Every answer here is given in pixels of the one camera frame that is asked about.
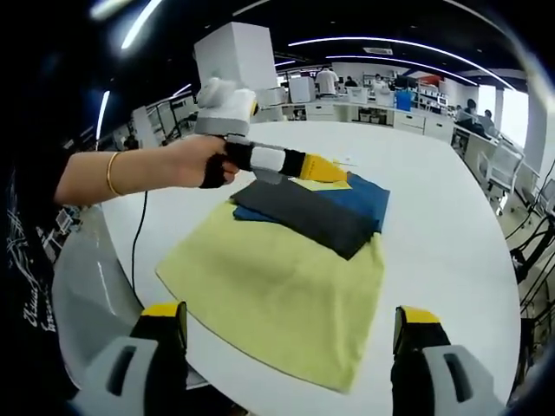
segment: yellow gripper tip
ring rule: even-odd
[[[300,179],[310,179],[317,182],[337,182],[347,180],[347,173],[317,154],[307,153],[304,157]]]

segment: blue cloth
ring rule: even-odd
[[[375,221],[375,230],[382,232],[385,211],[388,208],[389,191],[364,180],[354,173],[349,173],[347,179],[351,189],[336,189],[315,191],[323,197],[333,200],[336,204],[349,208],[359,215],[370,217]],[[233,212],[235,219],[245,221],[263,221],[276,223],[273,218],[266,217],[256,211],[238,206]]]

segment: bracelet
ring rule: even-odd
[[[118,197],[122,197],[123,194],[117,192],[112,184],[112,164],[114,163],[115,158],[117,158],[120,154],[121,152],[116,152],[112,155],[110,161],[108,162],[108,169],[106,170],[106,182],[108,183],[108,188],[110,188],[110,191]]]

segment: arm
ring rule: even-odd
[[[216,153],[225,153],[224,144],[217,137],[191,136],[166,147],[124,152],[112,164],[112,185],[122,195],[168,186],[200,186],[206,161]],[[55,190],[55,202],[91,205],[116,197],[107,182],[108,162],[113,154],[72,155]],[[238,168],[229,162],[224,162],[223,167],[225,181],[231,183]]]

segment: window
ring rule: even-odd
[[[501,132],[515,144],[524,147],[528,128],[528,94],[506,89],[503,91]]]
[[[493,85],[478,87],[478,115],[485,115],[486,110],[492,112],[492,120],[495,120],[495,87]]]

